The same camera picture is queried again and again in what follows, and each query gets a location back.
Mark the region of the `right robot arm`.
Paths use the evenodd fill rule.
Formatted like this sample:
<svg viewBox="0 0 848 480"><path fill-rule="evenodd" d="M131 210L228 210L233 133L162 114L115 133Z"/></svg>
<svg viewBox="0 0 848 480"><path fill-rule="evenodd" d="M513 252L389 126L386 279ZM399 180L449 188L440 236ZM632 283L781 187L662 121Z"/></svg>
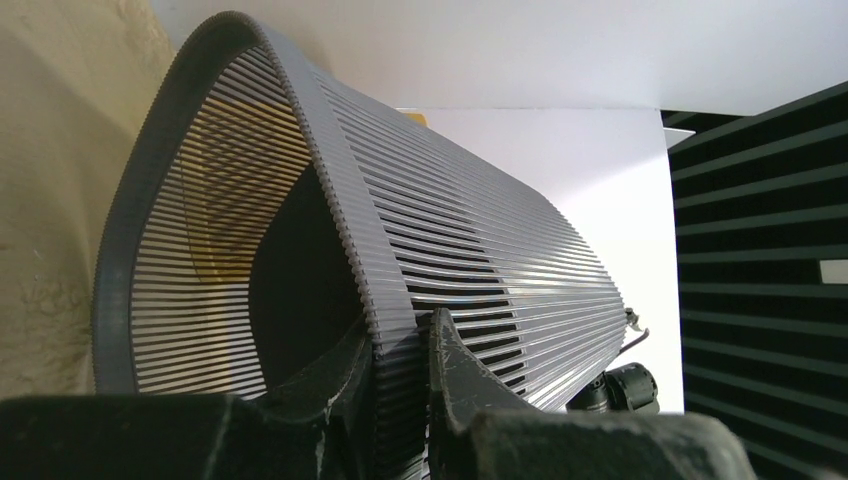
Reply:
<svg viewBox="0 0 848 480"><path fill-rule="evenodd" d="M566 404L566 408L593 413L658 414L657 396L657 383L650 371L640 363L629 363L596 376Z"/></svg>

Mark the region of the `yellow slatted plastic basket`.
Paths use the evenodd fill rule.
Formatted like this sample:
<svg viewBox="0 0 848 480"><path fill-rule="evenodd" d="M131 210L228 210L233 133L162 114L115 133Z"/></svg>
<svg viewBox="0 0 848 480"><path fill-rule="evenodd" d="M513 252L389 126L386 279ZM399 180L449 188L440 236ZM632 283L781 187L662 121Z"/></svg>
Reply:
<svg viewBox="0 0 848 480"><path fill-rule="evenodd" d="M424 114L420 113L420 112L403 111L403 114L406 117L408 117L409 119L413 120L414 122L416 122L416 123L418 123L418 124L420 124L424 127L428 126L428 120L427 120L426 116Z"/></svg>

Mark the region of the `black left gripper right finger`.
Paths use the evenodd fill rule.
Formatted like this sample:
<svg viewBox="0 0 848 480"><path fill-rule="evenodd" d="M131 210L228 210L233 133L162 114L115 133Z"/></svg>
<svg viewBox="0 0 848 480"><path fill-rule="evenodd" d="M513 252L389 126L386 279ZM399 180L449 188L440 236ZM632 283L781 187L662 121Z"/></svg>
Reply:
<svg viewBox="0 0 848 480"><path fill-rule="evenodd" d="M463 344L451 313L429 327L433 479L753 479L741 441L700 414L548 413Z"/></svg>

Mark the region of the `grey slatted plastic basket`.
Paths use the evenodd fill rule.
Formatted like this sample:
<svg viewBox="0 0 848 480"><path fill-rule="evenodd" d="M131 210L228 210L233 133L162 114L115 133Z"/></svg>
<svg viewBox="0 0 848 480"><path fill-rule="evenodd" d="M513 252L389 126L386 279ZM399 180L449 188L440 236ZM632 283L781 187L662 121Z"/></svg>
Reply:
<svg viewBox="0 0 848 480"><path fill-rule="evenodd" d="M362 325L379 479L426 479L426 337L447 309L514 393L562 409L619 353L620 292L541 193L237 11L184 42L96 262L101 394L256 398Z"/></svg>

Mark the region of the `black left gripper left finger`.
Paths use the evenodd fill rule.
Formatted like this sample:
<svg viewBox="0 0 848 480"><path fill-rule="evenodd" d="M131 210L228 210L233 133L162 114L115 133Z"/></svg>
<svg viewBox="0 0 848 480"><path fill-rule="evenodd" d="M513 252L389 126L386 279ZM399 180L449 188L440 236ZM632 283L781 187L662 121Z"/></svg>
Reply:
<svg viewBox="0 0 848 480"><path fill-rule="evenodd" d="M368 479L372 345L352 326L267 394L25 396L1 404L5 479Z"/></svg>

